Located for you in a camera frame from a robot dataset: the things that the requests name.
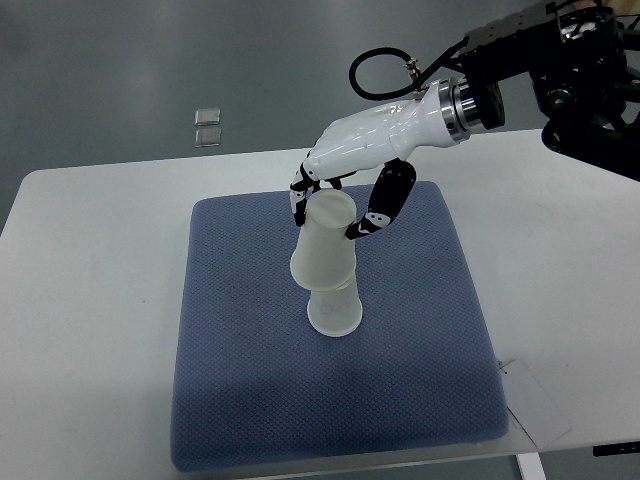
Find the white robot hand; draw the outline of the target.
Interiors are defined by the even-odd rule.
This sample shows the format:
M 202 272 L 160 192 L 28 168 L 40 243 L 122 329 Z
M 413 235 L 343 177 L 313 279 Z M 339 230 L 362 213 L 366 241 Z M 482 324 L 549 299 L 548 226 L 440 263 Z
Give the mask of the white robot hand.
M 318 191 L 320 181 L 341 190 L 344 176 L 385 163 L 366 213 L 347 228 L 345 237 L 355 240 L 378 232 L 397 218 L 416 182 L 414 166 L 402 160 L 418 147 L 448 148 L 470 134 L 471 94 L 465 78 L 436 81 L 420 99 L 379 105 L 332 122 L 290 184 L 296 226 L 304 225 L 307 194 Z

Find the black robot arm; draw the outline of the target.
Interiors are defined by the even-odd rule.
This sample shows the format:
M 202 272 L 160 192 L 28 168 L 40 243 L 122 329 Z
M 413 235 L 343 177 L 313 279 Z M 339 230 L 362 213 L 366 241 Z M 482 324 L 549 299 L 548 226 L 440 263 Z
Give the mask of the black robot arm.
M 427 68 L 388 47 L 369 50 L 403 60 L 410 83 L 362 97 L 373 107 L 332 122 L 300 165 L 290 186 L 294 220 L 302 225 L 307 197 L 323 183 L 378 169 L 367 210 L 349 221 L 357 239 L 386 227 L 401 212 L 416 181 L 409 162 L 421 146 L 448 148 L 505 122 L 501 81 L 528 74 L 547 122 L 541 138 L 559 154 L 630 179 L 639 176 L 639 124 L 623 117 L 639 99 L 639 73 L 626 59 L 639 34 L 596 1 L 542 1 L 468 32 Z

